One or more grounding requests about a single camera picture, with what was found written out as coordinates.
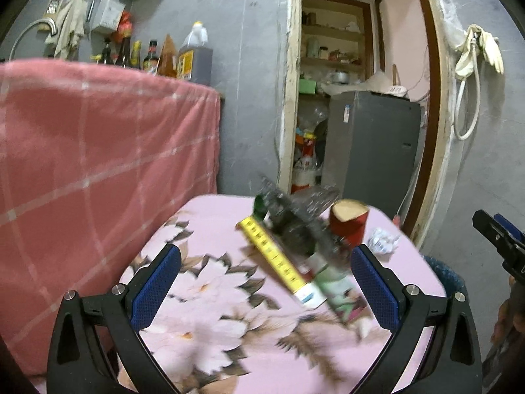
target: chrome faucet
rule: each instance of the chrome faucet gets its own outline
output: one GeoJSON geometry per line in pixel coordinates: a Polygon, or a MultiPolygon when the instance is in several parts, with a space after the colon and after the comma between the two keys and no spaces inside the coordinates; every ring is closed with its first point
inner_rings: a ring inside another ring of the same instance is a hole
{"type": "Polygon", "coordinates": [[[40,25],[41,23],[45,23],[46,25],[49,26],[50,30],[51,30],[51,36],[55,36],[57,33],[58,33],[58,28],[57,28],[57,24],[54,23],[54,20],[51,19],[51,18],[42,18],[42,19],[38,19],[34,22],[31,22],[27,28],[22,31],[22,33],[18,36],[18,38],[16,39],[15,41],[15,44],[12,46],[12,49],[11,49],[11,53],[9,54],[9,60],[12,61],[15,57],[15,51],[16,51],[16,48],[18,47],[18,44],[20,43],[20,40],[22,40],[22,37],[27,33],[27,31],[29,31],[32,27],[35,27],[36,25],[40,25]]]}

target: blue gripper pad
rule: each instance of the blue gripper pad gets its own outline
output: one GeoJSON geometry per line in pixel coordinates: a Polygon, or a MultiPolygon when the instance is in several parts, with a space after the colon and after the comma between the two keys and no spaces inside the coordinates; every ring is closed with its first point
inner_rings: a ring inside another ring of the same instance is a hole
{"type": "Polygon", "coordinates": [[[180,250],[171,244],[168,244],[166,247],[168,246],[171,246],[171,248],[161,262],[157,264],[156,261],[160,257],[157,256],[149,267],[141,268],[135,275],[136,277],[141,271],[148,270],[153,265],[156,266],[131,303],[130,321],[131,326],[137,333],[151,324],[180,271],[182,264],[180,261],[180,250]]]}
{"type": "Polygon", "coordinates": [[[505,228],[509,234],[514,237],[519,242],[523,242],[523,232],[521,232],[512,222],[510,222],[508,219],[506,219],[501,214],[495,214],[494,220],[500,224],[503,228],[505,228]]]}
{"type": "Polygon", "coordinates": [[[360,247],[352,251],[352,273],[363,291],[377,322],[395,331],[400,324],[398,302],[360,247]]]}

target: metal pot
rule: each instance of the metal pot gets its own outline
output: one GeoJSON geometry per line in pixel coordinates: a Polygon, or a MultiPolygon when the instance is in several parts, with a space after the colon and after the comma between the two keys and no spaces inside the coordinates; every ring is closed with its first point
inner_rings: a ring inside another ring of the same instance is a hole
{"type": "Polygon", "coordinates": [[[332,83],[348,84],[350,83],[350,76],[344,71],[334,71],[332,73],[332,83]]]}

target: pink table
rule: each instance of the pink table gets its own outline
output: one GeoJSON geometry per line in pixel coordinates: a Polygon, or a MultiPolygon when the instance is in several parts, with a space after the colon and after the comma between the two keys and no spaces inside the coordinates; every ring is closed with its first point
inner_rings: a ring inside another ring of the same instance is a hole
{"type": "MultiPolygon", "coordinates": [[[[370,334],[359,340],[356,328],[340,325],[326,303],[314,312],[300,306],[235,230],[252,205],[253,198],[199,196],[157,231],[142,257],[153,258],[177,236],[173,243],[181,248],[184,272],[142,338],[168,376],[192,394],[349,393],[390,333],[374,321],[370,334]],[[183,232],[175,225],[182,221],[189,221],[183,232]]],[[[371,209],[364,238],[376,227],[397,232],[383,213],[371,209]]],[[[405,236],[385,266],[403,284],[445,296],[405,236]]],[[[122,281],[131,276],[129,268],[122,281]]],[[[431,332],[423,331],[395,391],[411,382],[431,332]]],[[[124,383],[126,376],[120,375],[124,383]]]]}

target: gray wall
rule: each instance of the gray wall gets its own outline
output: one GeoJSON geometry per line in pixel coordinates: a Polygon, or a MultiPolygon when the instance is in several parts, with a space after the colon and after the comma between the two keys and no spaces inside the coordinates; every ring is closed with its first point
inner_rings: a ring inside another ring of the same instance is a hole
{"type": "MultiPolygon", "coordinates": [[[[443,226],[422,252],[443,260],[465,279],[486,354],[498,307],[509,296],[508,274],[495,249],[472,227],[472,215],[478,209],[502,213],[525,230],[525,40],[499,0],[452,1],[464,29],[477,23],[499,37],[505,76],[482,68],[479,124],[465,143],[443,226]]],[[[469,119],[472,108],[470,104],[469,119]]]]}
{"type": "MultiPolygon", "coordinates": [[[[0,45],[7,57],[14,40],[33,20],[41,18],[49,0],[30,0],[0,45]]],[[[287,0],[135,0],[133,40],[150,39],[162,46],[170,34],[180,48],[193,22],[204,23],[214,48],[212,86],[226,96],[221,114],[219,189],[224,194],[255,195],[258,172],[276,179],[278,141],[283,100],[287,0]]],[[[16,57],[51,52],[45,33],[25,36],[16,57]]],[[[103,37],[83,39],[79,60],[100,53],[103,37]]]]}

